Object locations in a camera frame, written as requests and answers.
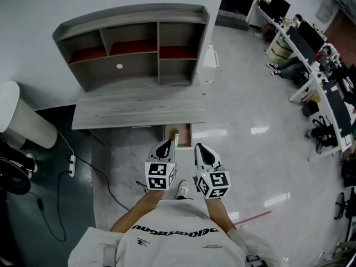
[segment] black and white marker cube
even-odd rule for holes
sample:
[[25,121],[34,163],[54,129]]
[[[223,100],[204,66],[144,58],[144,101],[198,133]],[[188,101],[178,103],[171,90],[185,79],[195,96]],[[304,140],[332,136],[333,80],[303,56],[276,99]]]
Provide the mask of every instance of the black and white marker cube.
[[206,199],[224,197],[231,187],[228,171],[198,172],[197,176],[197,186]]
[[145,175],[149,190],[169,190],[176,177],[175,163],[146,162]]

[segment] shoe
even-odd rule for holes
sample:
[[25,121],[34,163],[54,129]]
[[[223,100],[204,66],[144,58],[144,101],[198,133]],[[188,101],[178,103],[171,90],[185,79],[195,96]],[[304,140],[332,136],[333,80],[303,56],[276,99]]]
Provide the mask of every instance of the shoe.
[[278,66],[277,65],[274,65],[272,63],[267,63],[266,65],[267,65],[268,68],[271,68],[273,70],[278,70]]
[[254,36],[257,38],[263,38],[263,34],[262,33],[254,33]]
[[179,188],[178,188],[178,193],[177,193],[176,199],[179,196],[183,196],[184,198],[187,198],[188,192],[189,192],[189,183],[188,183],[188,181],[186,181],[186,180],[181,181],[180,184],[179,184]]
[[33,169],[33,170],[27,169],[27,170],[28,170],[28,171],[32,171],[32,172],[37,172],[38,166],[37,166],[37,164],[36,164],[36,159],[35,159],[34,155],[33,155],[33,154],[27,154],[26,156],[27,156],[28,158],[33,159],[33,162],[34,162],[34,169]]

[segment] white t-shirt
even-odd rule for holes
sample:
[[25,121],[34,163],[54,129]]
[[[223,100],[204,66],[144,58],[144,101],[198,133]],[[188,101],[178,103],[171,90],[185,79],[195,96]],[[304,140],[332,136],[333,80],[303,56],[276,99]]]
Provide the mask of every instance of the white t-shirt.
[[268,267],[286,266],[268,243],[246,229],[224,233],[196,201],[168,200],[124,234],[88,228],[68,266],[245,267],[247,255],[259,256]]

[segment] red shelf panel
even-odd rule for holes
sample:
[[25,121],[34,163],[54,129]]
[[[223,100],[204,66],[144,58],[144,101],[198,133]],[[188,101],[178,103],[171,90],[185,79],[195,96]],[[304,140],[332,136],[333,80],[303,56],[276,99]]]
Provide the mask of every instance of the red shelf panel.
[[189,47],[160,47],[160,59],[197,60],[198,56]]
[[85,48],[73,53],[73,56],[69,63],[94,60],[95,58],[106,57],[106,51],[104,46]]
[[146,39],[143,41],[117,42],[112,45],[110,55],[127,55],[130,53],[156,52],[157,40]]

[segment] drawer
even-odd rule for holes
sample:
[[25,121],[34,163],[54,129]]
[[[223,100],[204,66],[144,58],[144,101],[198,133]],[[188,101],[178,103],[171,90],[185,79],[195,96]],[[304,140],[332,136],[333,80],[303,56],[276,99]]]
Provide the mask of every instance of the drawer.
[[[176,143],[175,135],[178,134],[178,142]],[[163,129],[163,138],[172,139],[175,141],[175,149],[192,149],[191,139],[191,124],[178,123],[176,125],[165,125]]]

